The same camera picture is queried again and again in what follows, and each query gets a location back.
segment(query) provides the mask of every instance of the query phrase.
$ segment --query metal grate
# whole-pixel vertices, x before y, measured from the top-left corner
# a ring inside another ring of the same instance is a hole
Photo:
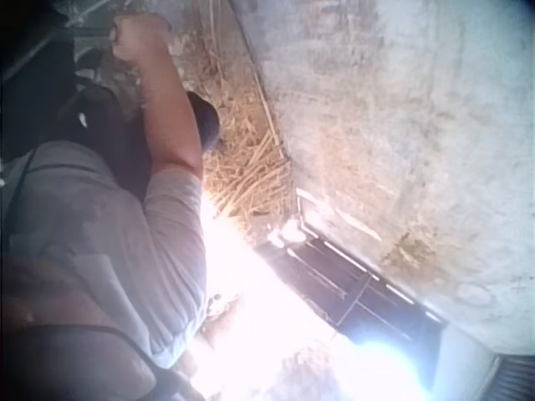
[[[332,327],[354,343],[400,350],[431,388],[445,323],[370,266],[311,229],[308,241],[257,252]]]
[[[502,357],[482,401],[535,400],[535,357]]]

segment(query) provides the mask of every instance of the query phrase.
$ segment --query person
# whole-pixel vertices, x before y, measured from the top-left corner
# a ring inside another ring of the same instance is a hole
[[[3,172],[3,391],[15,399],[196,397],[166,369],[205,317],[202,152],[217,113],[186,94],[164,18],[115,24],[115,57],[140,72],[144,134],[89,88],[53,140]]]

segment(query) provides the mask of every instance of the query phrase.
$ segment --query concrete wall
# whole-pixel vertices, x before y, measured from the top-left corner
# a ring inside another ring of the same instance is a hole
[[[475,401],[494,374],[496,355],[464,332],[448,326],[442,332],[433,401]]]
[[[310,224],[493,351],[535,353],[529,2],[233,3]]]

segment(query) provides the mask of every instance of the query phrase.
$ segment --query gray t-shirt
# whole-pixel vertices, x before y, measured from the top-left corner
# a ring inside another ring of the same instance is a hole
[[[3,202],[27,159],[6,166]],[[11,252],[72,269],[116,326],[169,368],[205,317],[200,208],[201,182],[184,170],[153,175],[142,205],[95,152],[50,142],[26,176]]]

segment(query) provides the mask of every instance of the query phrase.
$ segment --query dry grass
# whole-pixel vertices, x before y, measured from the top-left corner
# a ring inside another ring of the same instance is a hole
[[[205,188],[218,217],[233,219],[255,245],[265,239],[268,226],[276,226],[294,212],[289,160],[252,60],[229,58],[233,50],[225,51],[229,45],[247,48],[243,37],[241,43],[221,39],[222,18],[226,28],[240,32],[229,27],[228,19],[235,17],[232,10],[225,0],[211,0],[209,8],[209,27],[203,36],[211,84],[206,83],[208,79],[203,82],[220,115],[222,144],[205,158]]]

